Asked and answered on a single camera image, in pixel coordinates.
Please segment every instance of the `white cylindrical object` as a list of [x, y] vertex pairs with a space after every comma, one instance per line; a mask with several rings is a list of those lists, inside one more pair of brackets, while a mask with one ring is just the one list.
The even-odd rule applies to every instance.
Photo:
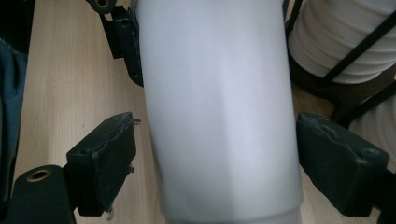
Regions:
[[[307, 0], [290, 34], [290, 54], [303, 69], [324, 77], [395, 9], [393, 0]], [[333, 81], [358, 84], [377, 77], [396, 63], [395, 46], [392, 29]]]
[[169, 223], [300, 222], [281, 0], [144, 0], [149, 127]]
[[387, 151], [389, 169], [396, 168], [396, 96], [353, 120], [349, 130]]

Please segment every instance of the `wooden table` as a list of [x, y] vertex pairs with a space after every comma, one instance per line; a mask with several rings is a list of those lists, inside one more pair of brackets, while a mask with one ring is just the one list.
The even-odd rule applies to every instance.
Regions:
[[[293, 87], [295, 111], [329, 116], [332, 105]], [[114, 203], [111, 223], [162, 224], [150, 144], [145, 95], [129, 78], [123, 59], [113, 60], [98, 16], [83, 0], [36, 0], [21, 139], [15, 177], [46, 164], [66, 164], [65, 153], [104, 119], [126, 111], [135, 127], [137, 156]], [[304, 224], [373, 224], [341, 216], [302, 172]], [[78, 223], [107, 223], [80, 217]]]

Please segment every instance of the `black plastic part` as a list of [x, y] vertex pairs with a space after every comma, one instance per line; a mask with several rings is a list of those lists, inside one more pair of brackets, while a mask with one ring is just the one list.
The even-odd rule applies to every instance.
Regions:
[[0, 39], [21, 53], [29, 52], [35, 0], [0, 1]]
[[67, 152], [64, 167], [72, 202], [82, 216], [109, 212], [136, 154], [131, 113], [113, 116]]
[[301, 5], [303, 4], [303, 0], [295, 0], [293, 9], [291, 10], [290, 18], [286, 25], [286, 38], [289, 39], [289, 35], [294, 28], [294, 23], [297, 21], [298, 15], [300, 13]]
[[286, 19], [286, 14], [288, 13], [289, 3], [290, 3], [290, 0], [284, 0], [283, 4], [282, 4], [283, 18], [285, 18], [285, 19]]
[[46, 165], [16, 180], [5, 223], [73, 224], [76, 223], [73, 210], [64, 170]]
[[381, 210], [378, 224], [396, 223], [396, 175], [386, 171], [378, 183], [375, 206]]
[[110, 13], [116, 6], [117, 0], [87, 0], [95, 12], [104, 15]]
[[297, 120], [300, 164], [345, 216], [370, 215], [388, 153], [329, 119], [302, 113]]
[[8, 212], [8, 201], [0, 203], [0, 223], [6, 219]]
[[325, 86], [344, 71], [350, 64], [358, 59], [367, 49], [369, 49], [376, 41], [384, 36], [396, 25], [396, 11], [390, 14], [378, 27], [367, 35], [359, 45], [348, 53], [330, 72], [319, 81], [319, 85]]
[[100, 15], [108, 45], [114, 59], [124, 58], [130, 79], [143, 87], [142, 65], [139, 48], [139, 24], [134, 10], [116, 6], [111, 11], [113, 21]]

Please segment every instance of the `white ribbed object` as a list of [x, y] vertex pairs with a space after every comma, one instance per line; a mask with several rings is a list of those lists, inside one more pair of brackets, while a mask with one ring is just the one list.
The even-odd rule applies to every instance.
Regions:
[[[306, 0], [290, 34], [290, 54], [307, 72], [324, 77], [395, 9], [394, 0]], [[395, 63], [392, 29], [333, 81], [369, 81]]]
[[282, 0], [144, 0], [140, 50], [168, 223], [296, 224]]
[[396, 96], [352, 121], [349, 130], [386, 150], [396, 167]]

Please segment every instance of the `black fabric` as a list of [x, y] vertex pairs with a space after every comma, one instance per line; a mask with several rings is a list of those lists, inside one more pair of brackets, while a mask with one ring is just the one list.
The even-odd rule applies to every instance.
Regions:
[[0, 41], [0, 203], [9, 198], [17, 155], [27, 55]]
[[35, 0], [0, 0], [0, 38], [15, 50], [29, 51]]

